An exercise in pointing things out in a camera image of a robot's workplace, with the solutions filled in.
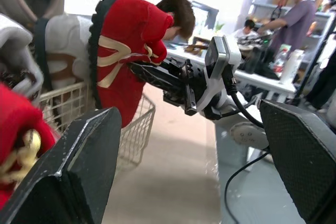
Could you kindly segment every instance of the red fabric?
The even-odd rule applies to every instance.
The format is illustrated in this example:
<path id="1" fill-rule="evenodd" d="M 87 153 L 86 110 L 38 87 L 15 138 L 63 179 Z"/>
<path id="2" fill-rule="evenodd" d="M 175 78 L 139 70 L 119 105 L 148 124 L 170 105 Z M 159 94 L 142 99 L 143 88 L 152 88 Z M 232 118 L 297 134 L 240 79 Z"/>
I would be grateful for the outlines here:
<path id="1" fill-rule="evenodd" d="M 160 63 L 167 55 L 161 39 L 166 30 L 173 25 L 173 17 L 144 0 L 117 0 L 109 9 L 101 35 L 119 41 L 131 48 L 132 53 L 142 54 L 120 60 L 119 63 L 150 61 L 144 45 L 147 44 L 158 58 L 151 59 Z M 113 50 L 99 47 L 98 57 L 106 57 Z M 97 79 L 101 81 L 117 63 L 97 68 Z M 104 108 L 117 107 L 122 117 L 122 127 L 133 119 L 141 99 L 144 82 L 140 81 L 126 66 L 119 70 L 108 88 L 97 86 L 99 98 Z"/>
<path id="2" fill-rule="evenodd" d="M 54 137 L 50 127 L 43 121 L 42 112 L 33 107 L 25 97 L 0 83 L 0 165 L 18 144 L 17 139 L 30 129 L 35 129 L 40 134 L 39 155 L 54 145 Z M 0 209 L 12 193 L 13 185 L 0 184 Z"/>

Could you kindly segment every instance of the bottle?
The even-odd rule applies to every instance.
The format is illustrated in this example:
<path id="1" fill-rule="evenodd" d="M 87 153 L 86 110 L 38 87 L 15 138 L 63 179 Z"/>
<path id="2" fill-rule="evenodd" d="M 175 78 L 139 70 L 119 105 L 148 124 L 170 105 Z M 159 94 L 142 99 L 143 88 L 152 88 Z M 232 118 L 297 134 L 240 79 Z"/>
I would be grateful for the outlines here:
<path id="1" fill-rule="evenodd" d="M 259 47 L 254 47 L 250 56 L 245 63 L 245 72 L 253 74 L 256 70 L 258 63 L 260 62 L 261 49 Z"/>
<path id="2" fill-rule="evenodd" d="M 288 48 L 283 48 L 276 56 L 273 67 L 273 72 L 277 75 L 282 73 L 284 65 L 287 61 Z"/>
<path id="3" fill-rule="evenodd" d="M 281 74 L 280 83 L 281 84 L 288 84 L 292 83 L 293 79 L 301 65 L 303 59 L 303 50 L 295 50 L 289 56 L 288 61 L 286 62 L 283 72 Z"/>

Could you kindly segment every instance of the white bottle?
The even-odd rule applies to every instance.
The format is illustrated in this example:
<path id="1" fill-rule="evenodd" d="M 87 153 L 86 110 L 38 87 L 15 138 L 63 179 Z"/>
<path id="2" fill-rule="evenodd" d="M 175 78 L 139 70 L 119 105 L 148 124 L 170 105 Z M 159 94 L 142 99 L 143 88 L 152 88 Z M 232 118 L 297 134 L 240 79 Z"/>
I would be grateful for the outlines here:
<path id="1" fill-rule="evenodd" d="M 281 74 L 281 78 L 280 78 L 281 84 L 288 84 L 288 83 L 293 82 L 293 79 L 302 62 L 303 53 L 304 53 L 303 50 L 297 49 L 290 54 L 289 59 L 285 63 L 285 66 Z"/>

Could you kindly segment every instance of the plush toy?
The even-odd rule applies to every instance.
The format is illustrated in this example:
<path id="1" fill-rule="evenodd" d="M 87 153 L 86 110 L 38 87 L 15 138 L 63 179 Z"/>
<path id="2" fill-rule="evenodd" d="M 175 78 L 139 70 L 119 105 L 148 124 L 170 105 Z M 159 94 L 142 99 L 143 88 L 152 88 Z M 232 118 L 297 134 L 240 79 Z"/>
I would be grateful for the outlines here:
<path id="1" fill-rule="evenodd" d="M 55 138 L 40 110 L 0 83 L 0 209 Z"/>
<path id="2" fill-rule="evenodd" d="M 161 39 L 173 17 L 144 0 L 102 0 L 96 11 L 89 39 L 96 105 L 117 107 L 125 127 L 135 115 L 145 84 L 127 63 L 163 61 L 167 51 Z"/>

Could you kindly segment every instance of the brown hair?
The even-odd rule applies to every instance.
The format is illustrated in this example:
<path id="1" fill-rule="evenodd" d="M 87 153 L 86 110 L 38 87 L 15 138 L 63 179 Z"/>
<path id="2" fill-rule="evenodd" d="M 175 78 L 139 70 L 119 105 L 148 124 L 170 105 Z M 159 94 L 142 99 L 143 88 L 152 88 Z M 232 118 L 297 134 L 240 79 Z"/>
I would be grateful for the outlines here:
<path id="1" fill-rule="evenodd" d="M 195 27 L 195 15 L 192 4 L 188 0 L 161 0 L 157 8 L 165 13 L 174 14 L 174 26 L 179 26 L 179 35 L 189 39 Z"/>

